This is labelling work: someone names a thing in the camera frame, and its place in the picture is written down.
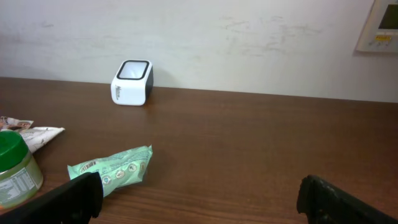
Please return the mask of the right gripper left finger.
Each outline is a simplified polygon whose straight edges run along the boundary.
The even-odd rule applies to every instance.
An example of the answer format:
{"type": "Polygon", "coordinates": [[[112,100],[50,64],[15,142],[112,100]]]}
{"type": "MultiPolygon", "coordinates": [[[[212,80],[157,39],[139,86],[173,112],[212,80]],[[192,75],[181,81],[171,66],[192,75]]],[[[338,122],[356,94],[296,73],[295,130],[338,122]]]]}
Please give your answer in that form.
{"type": "Polygon", "coordinates": [[[89,223],[99,216],[103,186],[99,173],[84,173],[10,212],[1,224],[89,223]]]}

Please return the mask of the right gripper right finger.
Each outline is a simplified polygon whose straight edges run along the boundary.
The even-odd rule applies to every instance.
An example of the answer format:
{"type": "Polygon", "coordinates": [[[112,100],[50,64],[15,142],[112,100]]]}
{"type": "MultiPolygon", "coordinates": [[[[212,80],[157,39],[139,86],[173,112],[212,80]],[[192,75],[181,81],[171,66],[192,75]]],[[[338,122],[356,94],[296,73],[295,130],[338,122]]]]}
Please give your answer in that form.
{"type": "Polygon", "coordinates": [[[302,179],[297,211],[306,214],[308,224],[397,224],[395,218],[316,175],[302,179]]]}

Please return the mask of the mint green wipes packet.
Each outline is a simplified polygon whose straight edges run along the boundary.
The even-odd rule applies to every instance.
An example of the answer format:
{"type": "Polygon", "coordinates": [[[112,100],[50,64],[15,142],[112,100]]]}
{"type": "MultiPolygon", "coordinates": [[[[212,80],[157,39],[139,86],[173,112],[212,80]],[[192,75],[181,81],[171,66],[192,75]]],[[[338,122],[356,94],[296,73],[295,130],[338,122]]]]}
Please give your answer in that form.
{"type": "Polygon", "coordinates": [[[152,153],[152,146],[141,146],[109,157],[67,166],[67,170],[71,180],[84,173],[98,172],[103,186],[103,197],[106,197],[117,188],[142,182],[152,153]]]}

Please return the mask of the green lid jar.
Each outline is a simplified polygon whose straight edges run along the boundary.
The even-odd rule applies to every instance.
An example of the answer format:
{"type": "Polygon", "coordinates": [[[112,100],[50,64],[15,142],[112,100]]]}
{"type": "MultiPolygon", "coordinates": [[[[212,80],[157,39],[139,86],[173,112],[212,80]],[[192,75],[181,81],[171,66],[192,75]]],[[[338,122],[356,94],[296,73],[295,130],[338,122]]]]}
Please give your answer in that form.
{"type": "Polygon", "coordinates": [[[1,209],[32,198],[44,181],[42,172],[22,136],[1,132],[1,209]]]}

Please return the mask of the beige oats pouch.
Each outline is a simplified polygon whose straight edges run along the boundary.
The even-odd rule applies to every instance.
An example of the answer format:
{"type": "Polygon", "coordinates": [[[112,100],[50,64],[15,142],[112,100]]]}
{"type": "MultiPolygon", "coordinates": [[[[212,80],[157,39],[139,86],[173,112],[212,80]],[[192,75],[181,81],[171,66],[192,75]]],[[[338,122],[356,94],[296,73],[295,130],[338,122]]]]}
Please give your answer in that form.
{"type": "Polygon", "coordinates": [[[1,131],[14,131],[19,133],[31,153],[34,153],[46,145],[49,141],[65,130],[65,128],[56,127],[32,128],[32,124],[33,121],[31,120],[20,120],[7,116],[1,117],[1,131]]]}

